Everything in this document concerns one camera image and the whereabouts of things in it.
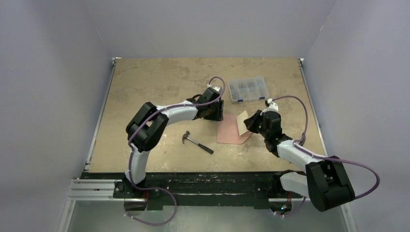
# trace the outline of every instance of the hammer handle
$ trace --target hammer handle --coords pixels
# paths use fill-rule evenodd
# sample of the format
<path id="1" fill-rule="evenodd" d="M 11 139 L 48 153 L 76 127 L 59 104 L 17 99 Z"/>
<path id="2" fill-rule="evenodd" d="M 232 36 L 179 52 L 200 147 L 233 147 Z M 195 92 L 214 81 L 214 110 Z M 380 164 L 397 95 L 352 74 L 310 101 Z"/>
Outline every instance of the hammer handle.
<path id="1" fill-rule="evenodd" d="M 202 144 L 198 144 L 198 146 L 199 146 L 200 148 L 202 148 L 203 150 L 207 151 L 209 154 L 213 154 L 213 153 L 214 153 L 213 150 L 209 149 L 208 147 L 206 147 L 206 146 L 204 146 L 204 145 L 202 145 Z"/>

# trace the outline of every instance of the table surface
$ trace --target table surface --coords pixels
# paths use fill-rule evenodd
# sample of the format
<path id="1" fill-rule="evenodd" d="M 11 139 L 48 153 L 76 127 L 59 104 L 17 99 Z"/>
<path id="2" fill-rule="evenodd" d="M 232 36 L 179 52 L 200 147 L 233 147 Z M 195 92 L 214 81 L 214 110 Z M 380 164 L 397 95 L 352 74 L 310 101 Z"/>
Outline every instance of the table surface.
<path id="1" fill-rule="evenodd" d="M 123 172 L 127 169 L 130 149 L 125 127 L 143 103 L 170 105 L 195 94 L 202 94 L 208 80 L 264 76 L 270 98 L 298 96 L 307 106 L 309 123 L 305 147 L 318 154 L 323 145 L 313 116 L 303 77 L 296 58 L 123 58 L 117 61 L 94 145 L 89 171 Z M 214 86 L 221 86 L 215 80 Z M 232 103 L 226 89 L 224 113 L 249 115 L 264 109 L 263 101 Z M 278 100 L 283 132 L 299 139 L 304 129 L 302 105 L 294 99 Z M 182 144 L 182 135 L 215 152 L 206 153 L 193 143 Z M 217 122 L 198 119 L 166 127 L 158 145 L 151 151 L 147 172 L 224 172 L 298 170 L 290 162 L 269 153 L 261 135 L 253 134 L 242 145 L 217 144 Z"/>

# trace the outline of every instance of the black metal base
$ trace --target black metal base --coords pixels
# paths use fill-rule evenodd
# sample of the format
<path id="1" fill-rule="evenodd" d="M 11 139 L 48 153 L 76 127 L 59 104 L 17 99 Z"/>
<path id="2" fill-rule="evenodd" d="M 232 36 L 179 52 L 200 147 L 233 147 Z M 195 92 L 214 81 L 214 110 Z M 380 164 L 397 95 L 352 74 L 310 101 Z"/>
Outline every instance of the black metal base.
<path id="1" fill-rule="evenodd" d="M 281 172 L 212 172 L 212 173 L 147 173 L 139 187 L 161 187 L 169 190 L 178 205 L 187 206 L 253 206 L 255 209 L 272 208 L 269 198 L 288 198 L 288 192 L 278 187 Z M 143 198 L 125 178 L 124 173 L 83 173 L 82 179 L 118 179 L 114 198 Z M 163 191 L 148 191 L 147 210 L 162 210 L 164 205 L 174 205 Z M 301 196 L 292 193 L 293 198 Z"/>

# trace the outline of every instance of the cable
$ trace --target cable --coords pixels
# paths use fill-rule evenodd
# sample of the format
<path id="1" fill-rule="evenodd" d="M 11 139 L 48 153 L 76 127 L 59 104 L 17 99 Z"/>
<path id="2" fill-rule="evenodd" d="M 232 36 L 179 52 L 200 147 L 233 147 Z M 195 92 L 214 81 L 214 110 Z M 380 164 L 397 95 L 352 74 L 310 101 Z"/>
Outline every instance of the cable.
<path id="1" fill-rule="evenodd" d="M 320 159 L 320 160 L 328 160 L 328 161 L 332 161 L 332 162 L 348 163 L 348 164 L 356 165 L 356 166 L 359 166 L 359 167 L 362 167 L 362 168 L 366 168 L 367 170 L 371 171 L 374 174 L 374 176 L 376 177 L 376 183 L 368 191 L 366 191 L 366 192 L 364 192 L 360 195 L 355 196 L 354 197 L 355 200 L 369 195 L 371 192 L 376 190 L 377 187 L 380 185 L 380 176 L 379 176 L 379 174 L 377 174 L 377 172 L 374 169 L 372 169 L 371 167 L 369 167 L 365 164 L 355 162 L 355 161 L 346 160 L 346 159 L 335 159 L 335 158 L 330 158 L 330 157 L 325 157 L 325 156 L 316 156 L 313 153 L 311 153 L 310 151 L 305 150 L 303 147 L 300 147 L 298 144 L 294 144 L 294 147 L 296 149 L 298 149 L 299 151 L 302 151 L 303 153 L 305 153 L 308 156 L 311 156 L 313 158 L 317 158 L 317 159 Z"/>
<path id="2" fill-rule="evenodd" d="M 132 144 L 132 140 L 134 139 L 134 137 L 137 135 L 137 133 L 141 130 L 141 128 L 142 128 L 147 122 L 149 122 L 155 115 L 157 115 L 157 114 L 159 114 L 159 113 L 161 113 L 161 112 L 163 112 L 163 111 L 165 111 L 165 110 L 167 110 L 167 109 L 172 109 L 172 108 L 177 108 L 177 107 L 185 107 L 185 106 L 192 106 L 192 107 L 205 106 L 205 105 L 210 105 L 210 104 L 212 104 L 212 103 L 214 103 L 214 102 L 216 102 L 216 101 L 219 101 L 219 100 L 221 99 L 223 93 L 225 92 L 225 81 L 224 81 L 222 78 L 218 77 L 218 76 L 214 76 L 214 77 L 212 77 L 212 78 L 209 80 L 208 84 L 210 84 L 213 79 L 219 79 L 219 80 L 222 81 L 222 84 L 223 84 L 222 91 L 221 91 L 220 95 L 219 95 L 216 99 L 214 99 L 214 100 L 212 100 L 212 101 L 210 101 L 210 102 L 207 102 L 207 103 L 202 103 L 202 104 L 176 104 L 176 105 L 170 105 L 170 106 L 168 106 L 168 107 L 166 107 L 166 108 L 162 108 L 162 109 L 160 109 L 160 110 L 157 110 L 157 111 L 155 111 L 153 114 L 151 114 L 151 115 L 138 127 L 138 129 L 131 135 L 130 139 L 128 140 L 128 146 L 130 146 L 130 148 L 131 148 L 130 159 L 129 159 L 129 161 L 128 161 L 128 174 L 129 174 L 129 176 L 130 176 L 130 182 L 131 182 L 132 186 L 133 186 L 134 188 L 136 188 L 136 189 L 138 189 L 138 190 L 142 190 L 142 191 L 158 189 L 158 190 L 164 191 L 164 192 L 166 192 L 167 194 L 169 194 L 169 195 L 171 196 L 172 200 L 174 201 L 174 206 L 175 206 L 172 215 L 171 215 L 166 221 L 163 221 L 163 222 L 160 222 L 160 223 L 148 222 L 148 221 L 141 220 L 141 219 L 139 219 L 139 218 L 136 218 L 136 217 L 131 216 L 130 214 L 128 214 L 127 209 L 126 209 L 126 207 L 125 207 L 125 205 L 124 205 L 125 216 L 128 216 L 128 217 L 131 218 L 131 219 L 134 219 L 134 220 L 136 220 L 136 221 L 139 221 L 139 222 L 141 222 L 141 223 L 144 223 L 144 224 L 146 224 L 146 225 L 151 225 L 151 226 L 164 225 L 164 224 L 168 223 L 169 221 L 171 221 L 171 220 L 174 218 L 174 216 L 175 216 L 175 214 L 176 214 L 177 204 L 176 204 L 176 199 L 175 199 L 175 197 L 172 195 L 172 193 L 171 193 L 170 191 L 168 191 L 168 190 L 166 190 L 166 189 L 163 189 L 163 188 L 157 188 L 157 187 L 154 187 L 154 188 L 140 188 L 140 187 L 138 187 L 138 186 L 134 183 L 134 180 L 132 179 L 131 167 L 132 167 L 132 157 L 134 156 L 134 153 L 135 153 L 135 146 Z"/>
<path id="3" fill-rule="evenodd" d="M 285 217 L 292 216 L 292 215 L 295 214 L 297 211 L 299 211 L 300 208 L 302 208 L 303 204 L 305 204 L 305 201 L 306 201 L 306 197 L 303 197 L 302 202 L 300 203 L 300 205 L 299 205 L 295 210 L 291 211 L 291 212 L 288 213 L 288 214 L 281 215 L 281 217 L 284 217 L 284 218 L 285 218 Z"/>
<path id="4" fill-rule="evenodd" d="M 371 167 L 369 167 L 365 164 L 359 163 L 359 162 L 350 161 L 350 160 L 346 160 L 346 159 L 335 159 L 335 158 L 329 158 L 329 157 L 325 157 L 325 156 L 316 156 L 316 155 L 312 154 L 310 151 L 308 151 L 308 150 L 304 149 L 303 147 L 301 147 L 300 145 L 298 145 L 297 142 L 303 142 L 306 139 L 306 131 L 308 130 L 308 110 L 306 109 L 306 106 L 302 102 L 302 100 L 300 100 L 300 98 L 295 97 L 295 96 L 286 95 L 286 96 L 275 98 L 272 101 L 276 101 L 276 100 L 283 99 L 283 98 L 295 98 L 295 99 L 297 99 L 302 104 L 303 109 L 305 110 L 305 118 L 306 118 L 306 120 L 305 120 L 305 129 L 302 133 L 302 138 L 300 140 L 295 140 L 294 141 L 293 145 L 296 149 L 302 151 L 303 153 L 305 153 L 308 156 L 311 156 L 313 158 L 317 158 L 317 159 L 320 159 L 320 160 L 328 160 L 328 161 L 333 161 L 333 162 L 339 162 L 339 163 L 348 163 L 348 164 L 356 165 L 356 166 L 359 166 L 359 167 L 362 167 L 362 168 L 366 168 L 367 170 L 371 171 L 374 174 L 374 176 L 376 177 L 376 183 L 368 191 L 366 191 L 366 192 L 364 192 L 360 195 L 357 195 L 355 197 L 355 200 L 360 199 L 362 197 L 365 197 L 365 196 L 369 195 L 371 192 L 373 192 L 374 190 L 377 189 L 377 187 L 380 185 L 380 176 Z"/>
<path id="5" fill-rule="evenodd" d="M 300 98 L 298 98 L 296 96 L 285 95 L 285 96 L 282 96 L 282 97 L 274 98 L 274 99 L 272 99 L 272 101 L 276 101 L 276 100 L 283 99 L 283 98 L 294 98 L 294 99 L 298 100 L 302 104 L 303 109 L 305 110 L 305 129 L 303 130 L 302 137 L 299 140 L 295 140 L 295 142 L 299 142 L 302 145 L 305 142 L 306 131 L 308 130 L 308 122 L 307 122 L 308 121 L 308 110 L 306 109 L 306 106 L 303 103 L 303 101 L 300 100 Z"/>

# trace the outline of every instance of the gray wall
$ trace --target gray wall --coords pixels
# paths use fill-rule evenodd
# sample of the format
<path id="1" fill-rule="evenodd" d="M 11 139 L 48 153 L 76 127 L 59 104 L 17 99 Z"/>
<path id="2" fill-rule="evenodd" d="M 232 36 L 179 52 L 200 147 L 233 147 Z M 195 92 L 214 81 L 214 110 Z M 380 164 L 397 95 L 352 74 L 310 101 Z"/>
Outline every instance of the gray wall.
<path id="1" fill-rule="evenodd" d="M 56 231 L 111 60 L 81 0 L 0 5 L 0 231 Z"/>
<path id="2" fill-rule="evenodd" d="M 304 67 L 329 155 L 361 161 L 380 188 L 352 202 L 361 232 L 410 227 L 410 1 L 338 0 Z M 375 178 L 347 166 L 357 193 Z"/>
<path id="3" fill-rule="evenodd" d="M 84 0 L 113 57 L 305 57 L 336 0 Z"/>

